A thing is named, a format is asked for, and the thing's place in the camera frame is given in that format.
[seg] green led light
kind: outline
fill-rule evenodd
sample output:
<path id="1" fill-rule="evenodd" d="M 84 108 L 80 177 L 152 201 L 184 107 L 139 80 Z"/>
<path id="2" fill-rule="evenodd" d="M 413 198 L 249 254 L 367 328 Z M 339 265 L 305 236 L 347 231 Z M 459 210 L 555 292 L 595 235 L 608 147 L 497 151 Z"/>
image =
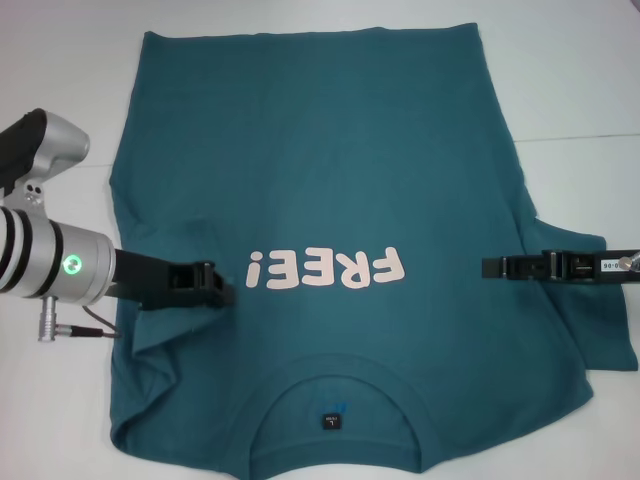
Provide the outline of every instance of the green led light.
<path id="1" fill-rule="evenodd" d="M 64 262 L 62 262 L 62 268 L 64 268 L 65 273 L 68 275 L 75 275 L 82 270 L 82 260 L 77 255 L 69 255 L 64 259 Z"/>

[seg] teal t-shirt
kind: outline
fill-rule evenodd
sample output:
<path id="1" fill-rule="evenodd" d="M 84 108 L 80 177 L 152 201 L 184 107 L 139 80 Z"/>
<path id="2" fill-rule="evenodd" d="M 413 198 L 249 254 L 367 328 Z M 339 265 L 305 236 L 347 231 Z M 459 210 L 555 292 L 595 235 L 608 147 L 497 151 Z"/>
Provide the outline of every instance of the teal t-shirt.
<path id="1" fill-rule="evenodd" d="M 536 219 L 476 25 L 147 33 L 111 177 L 124 249 L 212 260 L 235 306 L 120 301 L 112 439 L 264 479 L 422 472 L 635 370 L 619 286 L 481 278 L 600 237 Z"/>

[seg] black cable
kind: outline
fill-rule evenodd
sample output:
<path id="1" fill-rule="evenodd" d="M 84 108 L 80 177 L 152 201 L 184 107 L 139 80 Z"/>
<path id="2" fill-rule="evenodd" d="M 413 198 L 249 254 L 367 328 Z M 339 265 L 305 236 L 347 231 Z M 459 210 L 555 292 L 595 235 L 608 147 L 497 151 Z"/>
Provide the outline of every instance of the black cable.
<path id="1" fill-rule="evenodd" d="M 104 318 L 102 318 L 100 315 L 92 312 L 89 307 L 86 306 L 82 306 L 82 309 L 87 312 L 87 314 L 89 316 L 91 316 L 94 320 L 97 320 L 98 322 L 100 322 L 101 324 L 109 327 L 111 330 L 113 330 L 113 333 L 108 333 L 108 332 L 104 332 L 103 333 L 103 337 L 107 337 L 107 338 L 120 338 L 122 337 L 122 334 L 120 333 L 120 330 L 118 330 L 118 327 L 116 327 L 113 323 L 111 322 L 107 322 Z"/>

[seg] white table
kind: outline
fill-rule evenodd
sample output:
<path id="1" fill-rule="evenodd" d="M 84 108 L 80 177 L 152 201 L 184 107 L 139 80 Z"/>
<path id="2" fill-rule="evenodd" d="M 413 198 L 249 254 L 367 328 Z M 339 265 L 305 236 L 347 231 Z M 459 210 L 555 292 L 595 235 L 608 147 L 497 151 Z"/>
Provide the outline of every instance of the white table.
<path id="1" fill-rule="evenodd" d="M 640 248 L 640 12 L 629 0 L 2 0 L 0 129 L 42 107 L 87 131 L 84 165 L 47 184 L 49 215 L 117 239 L 107 180 L 142 35 L 228 35 L 477 22 L 527 183 L 546 222 Z M 640 349 L 640 286 L 625 287 Z M 0 478 L 223 478 L 121 454 L 109 438 L 107 340 L 36 342 L 39 302 L 0 298 Z M 115 301 L 96 310 L 107 318 Z M 61 305 L 65 323 L 92 325 Z M 595 398 L 428 480 L 640 478 L 640 375 L 591 372 Z M 401 479 L 322 466 L 283 479 Z"/>

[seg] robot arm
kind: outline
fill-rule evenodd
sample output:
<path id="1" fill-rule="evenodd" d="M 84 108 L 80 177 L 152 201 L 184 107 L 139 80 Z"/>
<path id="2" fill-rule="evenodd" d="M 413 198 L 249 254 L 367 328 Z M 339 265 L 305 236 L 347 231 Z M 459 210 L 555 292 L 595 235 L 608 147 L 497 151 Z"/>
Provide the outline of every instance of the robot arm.
<path id="1" fill-rule="evenodd" d="M 86 306 L 107 295 L 146 310 L 231 305 L 233 289 L 212 262 L 118 250 L 105 235 L 47 217 L 44 182 L 88 152 L 86 133 L 41 109 L 0 133 L 0 293 L 43 300 L 40 340 L 68 333 L 56 324 L 57 301 Z"/>
<path id="2" fill-rule="evenodd" d="M 605 250 L 567 252 L 546 250 L 542 255 L 482 259 L 483 278 L 540 280 L 563 283 L 640 282 L 640 252 Z"/>

